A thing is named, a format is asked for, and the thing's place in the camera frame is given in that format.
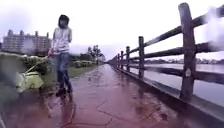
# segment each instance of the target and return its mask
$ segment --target fence rail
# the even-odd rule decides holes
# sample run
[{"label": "fence rail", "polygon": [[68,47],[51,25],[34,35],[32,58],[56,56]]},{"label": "fence rail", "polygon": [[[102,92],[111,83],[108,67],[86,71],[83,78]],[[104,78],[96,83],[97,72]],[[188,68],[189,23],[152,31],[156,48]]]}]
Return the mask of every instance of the fence rail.
[{"label": "fence rail", "polygon": [[[203,80],[207,82],[214,82],[219,84],[224,84],[224,74],[220,73],[210,73],[196,71],[196,54],[197,53],[208,53],[224,51],[223,48],[213,48],[210,47],[209,42],[195,44],[194,39],[194,28],[204,24],[203,19],[205,15],[199,16],[192,20],[190,8],[187,3],[182,3],[178,6],[180,13],[181,26],[178,26],[150,41],[144,42],[142,36],[139,37],[139,47],[130,50],[130,47],[126,47],[126,53],[121,51],[117,56],[108,61],[109,64],[114,65],[116,68],[124,70],[126,66],[126,71],[130,72],[130,68],[138,69],[138,78],[144,78],[144,71],[154,71],[169,75],[176,75],[182,77],[182,87],[180,92],[180,99],[184,101],[191,100],[193,94],[193,86],[195,80]],[[219,16],[224,17],[224,5],[222,5],[219,10]],[[145,53],[144,48],[152,44],[158,43],[162,40],[168,39],[177,34],[183,34],[183,47],[173,48],[165,51]],[[131,53],[139,53],[136,57],[130,57]],[[173,69],[173,68],[161,68],[152,67],[145,65],[145,59],[154,57],[164,57],[172,55],[184,55],[184,66],[183,70]]]}]

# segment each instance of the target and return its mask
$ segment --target cloudy sky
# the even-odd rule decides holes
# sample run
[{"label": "cloudy sky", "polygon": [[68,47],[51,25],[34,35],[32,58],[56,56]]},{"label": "cloudy sky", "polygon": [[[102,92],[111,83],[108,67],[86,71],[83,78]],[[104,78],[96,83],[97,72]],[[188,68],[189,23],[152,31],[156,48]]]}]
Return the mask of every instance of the cloudy sky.
[{"label": "cloudy sky", "polygon": [[[180,25],[178,5],[182,2],[190,5],[193,18],[205,14],[210,6],[224,4],[224,0],[0,0],[0,38],[8,29],[32,34],[38,30],[39,35],[49,32],[52,37],[58,17],[66,14],[73,29],[71,51],[83,52],[98,44],[110,59],[126,46],[137,47],[138,36],[148,41]],[[205,31],[206,26],[195,30],[197,43],[208,40]],[[178,46],[182,46],[182,35],[152,45],[146,53]],[[220,59],[224,55],[197,57]]]}]

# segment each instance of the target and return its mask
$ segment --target walkway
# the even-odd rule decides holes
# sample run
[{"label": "walkway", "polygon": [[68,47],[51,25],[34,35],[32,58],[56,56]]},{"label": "walkway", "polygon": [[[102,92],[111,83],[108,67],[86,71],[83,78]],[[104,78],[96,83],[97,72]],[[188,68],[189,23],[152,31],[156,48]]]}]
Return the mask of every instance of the walkway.
[{"label": "walkway", "polygon": [[73,95],[23,106],[7,128],[181,128],[188,122],[135,82],[103,65],[72,79]]}]

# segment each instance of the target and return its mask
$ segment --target dark hair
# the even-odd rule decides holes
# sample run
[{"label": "dark hair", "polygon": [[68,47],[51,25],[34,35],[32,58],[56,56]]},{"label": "dark hair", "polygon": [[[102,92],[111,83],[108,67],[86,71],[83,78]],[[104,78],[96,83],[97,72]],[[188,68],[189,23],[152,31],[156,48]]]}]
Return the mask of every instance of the dark hair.
[{"label": "dark hair", "polygon": [[65,28],[66,26],[62,26],[62,25],[60,24],[60,21],[61,21],[61,20],[65,21],[65,22],[66,22],[66,26],[68,26],[68,23],[69,23],[69,18],[68,18],[68,16],[66,16],[66,15],[61,15],[61,16],[59,17],[59,20],[58,20],[58,26],[59,26],[59,28]]}]

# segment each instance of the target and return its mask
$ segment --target woman's hand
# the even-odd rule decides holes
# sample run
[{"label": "woman's hand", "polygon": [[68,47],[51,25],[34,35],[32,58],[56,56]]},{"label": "woman's hand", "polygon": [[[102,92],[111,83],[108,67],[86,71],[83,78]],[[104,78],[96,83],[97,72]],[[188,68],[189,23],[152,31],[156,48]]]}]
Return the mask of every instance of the woman's hand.
[{"label": "woman's hand", "polygon": [[50,57],[50,56],[52,56],[52,55],[54,55],[54,51],[53,51],[53,49],[51,48],[51,49],[48,51],[48,56]]}]

